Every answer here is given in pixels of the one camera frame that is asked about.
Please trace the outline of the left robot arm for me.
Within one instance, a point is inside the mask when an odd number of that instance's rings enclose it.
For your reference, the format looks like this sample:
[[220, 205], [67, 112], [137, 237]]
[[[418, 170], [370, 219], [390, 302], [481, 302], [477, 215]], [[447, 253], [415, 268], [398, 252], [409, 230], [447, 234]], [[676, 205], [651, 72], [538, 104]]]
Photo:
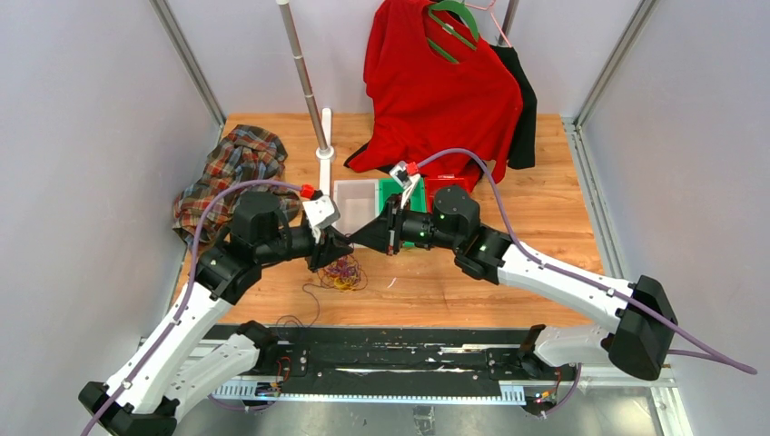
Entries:
[[264, 269], [303, 259], [316, 272], [352, 252], [333, 226], [341, 214], [329, 196], [311, 190], [302, 208], [300, 225], [291, 227], [273, 193], [241, 195], [230, 236], [202, 254], [186, 290], [149, 338], [107, 381], [82, 388], [78, 399], [93, 415], [85, 434], [100, 425], [112, 435], [171, 435], [191, 409], [233, 377], [276, 368], [278, 338], [255, 321], [191, 366], [184, 363]]

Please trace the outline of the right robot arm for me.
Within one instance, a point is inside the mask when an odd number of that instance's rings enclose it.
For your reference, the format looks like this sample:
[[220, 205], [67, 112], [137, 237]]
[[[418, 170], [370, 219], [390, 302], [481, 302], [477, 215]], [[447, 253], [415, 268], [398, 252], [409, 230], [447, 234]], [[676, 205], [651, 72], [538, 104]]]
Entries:
[[660, 281], [607, 277], [540, 253], [482, 223], [479, 204], [458, 185], [439, 189], [428, 213], [401, 207], [400, 200], [393, 194], [350, 241], [387, 255], [404, 243], [448, 249], [475, 280], [534, 292], [592, 320], [569, 329], [531, 328], [533, 343], [518, 355], [528, 377], [567, 363], [611, 363], [640, 380], [658, 379], [677, 325]]

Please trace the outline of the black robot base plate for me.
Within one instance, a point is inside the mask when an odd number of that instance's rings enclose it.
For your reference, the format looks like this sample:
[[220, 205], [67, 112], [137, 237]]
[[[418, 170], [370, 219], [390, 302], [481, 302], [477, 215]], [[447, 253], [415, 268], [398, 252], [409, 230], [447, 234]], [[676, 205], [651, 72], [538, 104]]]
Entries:
[[506, 382], [566, 388], [577, 370], [534, 355], [522, 329], [275, 326], [278, 342], [244, 376], [282, 393], [361, 399], [496, 400]]

